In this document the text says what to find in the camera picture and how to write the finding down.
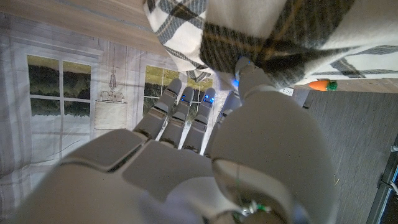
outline white robotic arm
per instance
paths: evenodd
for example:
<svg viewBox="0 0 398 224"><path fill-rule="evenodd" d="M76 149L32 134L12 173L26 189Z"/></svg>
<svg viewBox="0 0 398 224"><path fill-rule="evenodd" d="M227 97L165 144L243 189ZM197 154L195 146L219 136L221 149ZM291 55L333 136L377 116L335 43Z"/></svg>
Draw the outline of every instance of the white robotic arm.
<svg viewBox="0 0 398 224"><path fill-rule="evenodd" d="M215 91L177 147L193 90L173 80L133 131L115 130L62 159L12 223L333 223L336 195L314 120L241 58L199 155Z"/></svg>

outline wall sconce illustration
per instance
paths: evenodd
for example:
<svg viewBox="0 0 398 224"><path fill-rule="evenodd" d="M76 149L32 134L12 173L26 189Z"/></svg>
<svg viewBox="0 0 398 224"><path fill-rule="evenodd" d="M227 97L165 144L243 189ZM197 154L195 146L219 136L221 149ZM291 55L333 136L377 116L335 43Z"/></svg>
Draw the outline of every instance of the wall sconce illustration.
<svg viewBox="0 0 398 224"><path fill-rule="evenodd" d="M108 91L102 91L101 94L99 95L101 97L101 101L112 101L112 102L121 102L124 103L124 95L123 93L114 92L114 89L116 88L116 76L114 73L111 75L111 81L109 81L109 87L111 87L111 92ZM121 95L121 101L118 101L118 95Z"/></svg>
<svg viewBox="0 0 398 224"><path fill-rule="evenodd" d="M109 82L111 91L102 91L100 100L95 101L95 129L119 129L127 125L127 103L124 102L123 93L115 93L116 77L111 75Z"/></svg>

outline orange carrot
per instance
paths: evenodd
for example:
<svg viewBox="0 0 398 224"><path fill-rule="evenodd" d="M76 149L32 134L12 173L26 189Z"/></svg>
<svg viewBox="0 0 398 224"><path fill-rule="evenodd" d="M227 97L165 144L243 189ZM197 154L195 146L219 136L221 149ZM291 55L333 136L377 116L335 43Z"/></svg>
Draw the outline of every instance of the orange carrot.
<svg viewBox="0 0 398 224"><path fill-rule="evenodd" d="M308 85L314 90L319 90L319 91L336 90L337 88L337 82L330 80L319 80L311 82Z"/></svg>

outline electrical outlet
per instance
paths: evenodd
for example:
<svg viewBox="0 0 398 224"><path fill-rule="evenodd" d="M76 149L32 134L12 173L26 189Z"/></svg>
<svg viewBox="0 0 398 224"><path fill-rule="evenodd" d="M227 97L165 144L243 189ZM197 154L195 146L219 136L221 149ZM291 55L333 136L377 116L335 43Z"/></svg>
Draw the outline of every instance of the electrical outlet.
<svg viewBox="0 0 398 224"><path fill-rule="evenodd" d="M283 88L283 89L281 89L281 90L279 90L279 91L280 91L281 93L285 94L285 95L293 96L293 91L294 91L294 89L293 89L293 88L287 87L287 88Z"/></svg>

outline plaid cloth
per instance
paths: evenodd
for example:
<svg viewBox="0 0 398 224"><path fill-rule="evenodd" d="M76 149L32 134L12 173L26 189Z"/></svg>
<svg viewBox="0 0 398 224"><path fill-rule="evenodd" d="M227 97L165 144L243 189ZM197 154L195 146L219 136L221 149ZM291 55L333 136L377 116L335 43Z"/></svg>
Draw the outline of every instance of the plaid cloth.
<svg viewBox="0 0 398 224"><path fill-rule="evenodd" d="M151 27L178 70L200 81L214 71L199 57L206 1L149 0L144 5Z"/></svg>
<svg viewBox="0 0 398 224"><path fill-rule="evenodd" d="M204 78L204 67L231 76L238 58L246 56L279 88L321 79L398 78L397 9L394 0L144 5L160 43L190 78Z"/></svg>

